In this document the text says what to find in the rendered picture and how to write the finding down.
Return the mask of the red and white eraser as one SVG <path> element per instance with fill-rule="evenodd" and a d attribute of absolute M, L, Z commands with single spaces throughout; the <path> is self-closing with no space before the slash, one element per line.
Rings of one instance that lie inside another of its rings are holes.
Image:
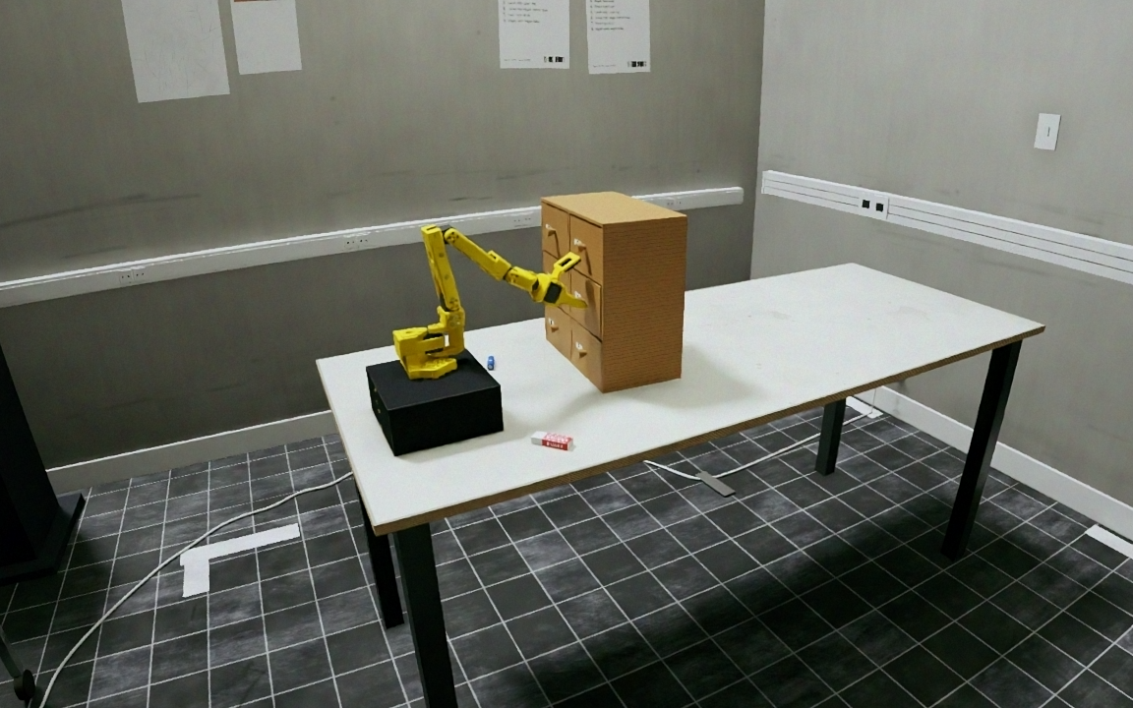
<path fill-rule="evenodd" d="M 572 438 L 566 438 L 566 436 L 552 434 L 552 432 L 535 432 L 531 438 L 533 444 L 538 444 L 538 446 L 556 447 L 556 449 L 570 449 L 572 447 Z"/>

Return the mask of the brown wooden chest of drawers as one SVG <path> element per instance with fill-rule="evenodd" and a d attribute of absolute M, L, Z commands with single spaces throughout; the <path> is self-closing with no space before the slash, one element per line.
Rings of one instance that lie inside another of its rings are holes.
<path fill-rule="evenodd" d="M 602 389 L 590 379 L 595 389 L 610 393 L 681 379 L 687 215 L 616 191 L 545 197 L 540 206 L 544 202 L 566 211 L 569 251 L 573 214 L 600 227 L 602 281 L 573 267 L 602 285 L 602 336 L 593 332 L 602 340 Z M 571 306 L 566 313 L 571 360 L 547 340 L 572 362 L 571 324 L 578 318 Z"/>

